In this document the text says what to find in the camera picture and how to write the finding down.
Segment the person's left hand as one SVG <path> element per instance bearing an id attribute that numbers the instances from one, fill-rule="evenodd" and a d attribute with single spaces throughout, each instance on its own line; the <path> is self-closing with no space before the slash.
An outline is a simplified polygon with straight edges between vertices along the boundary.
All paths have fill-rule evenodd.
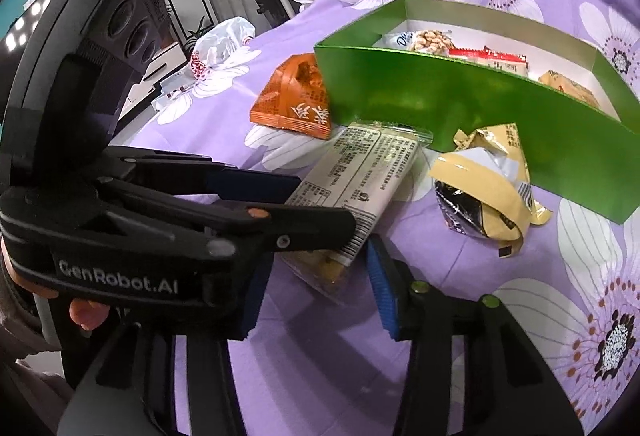
<path id="1" fill-rule="evenodd" d="M 4 240 L 1 240 L 1 249 L 4 266 L 6 266 L 6 271 L 15 284 L 47 300 L 58 297 L 58 292 L 40 286 L 40 284 L 30 282 L 15 271 Z M 109 313 L 110 306 L 93 302 L 92 300 L 75 298 L 70 303 L 70 318 L 73 323 L 76 323 L 85 331 L 92 331 L 98 328 L 107 319 Z"/>

